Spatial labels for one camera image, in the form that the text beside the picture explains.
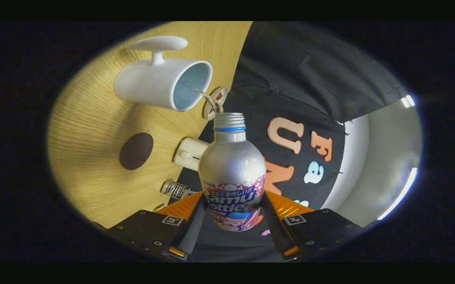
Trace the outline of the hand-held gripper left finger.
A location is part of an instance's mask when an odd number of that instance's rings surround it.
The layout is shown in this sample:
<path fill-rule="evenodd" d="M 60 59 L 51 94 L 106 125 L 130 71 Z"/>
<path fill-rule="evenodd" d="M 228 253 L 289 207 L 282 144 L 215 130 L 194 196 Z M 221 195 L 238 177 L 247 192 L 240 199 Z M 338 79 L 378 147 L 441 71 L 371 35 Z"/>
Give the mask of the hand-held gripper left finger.
<path fill-rule="evenodd" d="M 206 199 L 198 192 L 151 212 L 139 210 L 107 229 L 115 239 L 148 257 L 186 261 L 206 217 Z"/>

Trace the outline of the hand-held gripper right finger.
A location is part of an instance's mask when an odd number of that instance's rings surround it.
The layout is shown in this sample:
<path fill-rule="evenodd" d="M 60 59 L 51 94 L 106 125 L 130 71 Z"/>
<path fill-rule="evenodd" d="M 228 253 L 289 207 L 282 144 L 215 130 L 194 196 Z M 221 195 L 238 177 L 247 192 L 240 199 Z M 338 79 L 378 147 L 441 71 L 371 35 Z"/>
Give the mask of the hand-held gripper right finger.
<path fill-rule="evenodd" d="M 364 230 L 332 209 L 313 210 L 272 192 L 264 192 L 260 206 L 283 259 L 324 257 Z"/>

